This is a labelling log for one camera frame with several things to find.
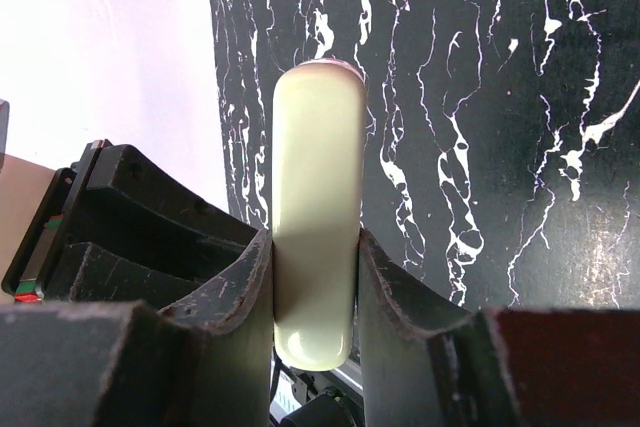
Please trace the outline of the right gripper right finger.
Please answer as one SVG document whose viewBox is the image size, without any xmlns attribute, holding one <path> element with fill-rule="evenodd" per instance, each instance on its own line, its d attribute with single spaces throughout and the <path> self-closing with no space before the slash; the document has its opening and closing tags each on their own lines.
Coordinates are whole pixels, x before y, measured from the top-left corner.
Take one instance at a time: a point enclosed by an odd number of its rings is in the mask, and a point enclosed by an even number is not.
<svg viewBox="0 0 640 427">
<path fill-rule="evenodd" d="M 357 324 L 369 426 L 635 426 L 635 310 L 469 312 L 359 238 Z"/>
</svg>

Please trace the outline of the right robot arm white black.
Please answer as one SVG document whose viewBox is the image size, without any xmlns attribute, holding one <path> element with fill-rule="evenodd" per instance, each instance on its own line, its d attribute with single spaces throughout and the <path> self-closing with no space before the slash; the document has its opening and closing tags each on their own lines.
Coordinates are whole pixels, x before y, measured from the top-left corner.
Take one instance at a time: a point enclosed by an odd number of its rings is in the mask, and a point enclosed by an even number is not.
<svg viewBox="0 0 640 427">
<path fill-rule="evenodd" d="M 161 310 L 1 309 L 5 426 L 269 426 L 271 239 Z M 362 401 L 324 388 L 286 426 L 635 426 L 635 310 L 467 312 L 359 239 Z"/>
</svg>

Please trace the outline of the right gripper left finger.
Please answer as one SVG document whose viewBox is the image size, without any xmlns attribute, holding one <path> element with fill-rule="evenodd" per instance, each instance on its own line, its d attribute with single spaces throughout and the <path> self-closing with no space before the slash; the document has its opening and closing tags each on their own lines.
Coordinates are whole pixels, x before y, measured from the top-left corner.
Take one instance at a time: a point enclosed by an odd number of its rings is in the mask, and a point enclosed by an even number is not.
<svg viewBox="0 0 640 427">
<path fill-rule="evenodd" d="M 5 426 L 265 426 L 272 240 L 161 309 L 49 302 L 1 309 Z"/>
</svg>

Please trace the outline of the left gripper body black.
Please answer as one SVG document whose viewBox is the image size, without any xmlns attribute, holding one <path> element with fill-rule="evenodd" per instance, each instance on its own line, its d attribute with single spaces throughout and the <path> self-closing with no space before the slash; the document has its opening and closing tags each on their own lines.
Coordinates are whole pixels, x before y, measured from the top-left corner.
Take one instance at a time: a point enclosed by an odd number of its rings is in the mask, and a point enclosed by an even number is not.
<svg viewBox="0 0 640 427">
<path fill-rule="evenodd" d="M 35 193 L 2 213 L 9 258 L 1 289 L 39 303 L 143 299 L 166 305 L 236 261 L 254 228 L 207 203 L 131 145 L 97 140 L 79 161 L 49 171 L 6 157 Z"/>
</svg>

